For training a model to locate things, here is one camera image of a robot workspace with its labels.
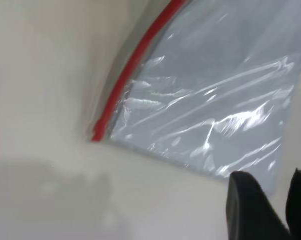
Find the white surface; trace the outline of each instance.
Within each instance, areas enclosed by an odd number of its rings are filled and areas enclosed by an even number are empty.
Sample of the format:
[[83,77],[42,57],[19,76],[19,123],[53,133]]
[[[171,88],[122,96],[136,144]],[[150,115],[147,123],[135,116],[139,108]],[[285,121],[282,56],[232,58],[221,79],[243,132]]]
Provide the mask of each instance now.
[[[88,83],[144,5],[0,0],[0,240],[227,239],[225,184],[78,137]],[[271,198],[282,219],[301,168],[301,85],[293,105]]]

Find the black object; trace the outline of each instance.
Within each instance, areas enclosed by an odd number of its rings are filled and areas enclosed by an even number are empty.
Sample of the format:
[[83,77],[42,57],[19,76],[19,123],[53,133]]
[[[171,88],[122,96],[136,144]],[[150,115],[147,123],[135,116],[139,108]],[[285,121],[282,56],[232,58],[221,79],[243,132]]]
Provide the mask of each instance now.
[[286,203],[290,231],[247,172],[230,175],[226,217],[229,240],[301,240],[301,170],[295,171]]

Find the ziplock bag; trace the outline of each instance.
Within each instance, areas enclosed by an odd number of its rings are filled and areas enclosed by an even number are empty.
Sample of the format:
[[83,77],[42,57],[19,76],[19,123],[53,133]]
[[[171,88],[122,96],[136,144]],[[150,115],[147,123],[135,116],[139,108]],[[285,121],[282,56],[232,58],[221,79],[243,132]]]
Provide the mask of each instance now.
[[93,128],[199,173],[276,185],[301,74],[301,0],[172,0],[127,61]]

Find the red strip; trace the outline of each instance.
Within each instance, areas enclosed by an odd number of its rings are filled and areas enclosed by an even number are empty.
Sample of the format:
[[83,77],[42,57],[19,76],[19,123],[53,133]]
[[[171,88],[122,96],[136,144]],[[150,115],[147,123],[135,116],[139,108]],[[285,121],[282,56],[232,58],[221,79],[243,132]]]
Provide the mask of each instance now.
[[123,92],[125,84],[141,62],[142,57],[152,43],[154,37],[162,30],[162,28],[170,21],[170,19],[181,9],[181,7],[186,2],[187,0],[171,0],[167,7],[161,12],[158,18],[147,30],[144,37],[141,39],[135,51],[128,60],[108,98],[101,118],[98,120],[94,127],[94,137],[92,138],[92,141],[100,142],[103,139],[107,125],[112,117],[116,103]]

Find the plastic bag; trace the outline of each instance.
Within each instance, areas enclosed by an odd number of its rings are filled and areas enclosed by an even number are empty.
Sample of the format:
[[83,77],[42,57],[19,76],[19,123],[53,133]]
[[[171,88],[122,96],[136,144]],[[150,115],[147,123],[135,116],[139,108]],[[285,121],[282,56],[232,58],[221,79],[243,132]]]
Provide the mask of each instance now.
[[95,134],[107,125],[113,143],[220,178],[243,170],[272,192],[301,74],[301,0],[176,2]]

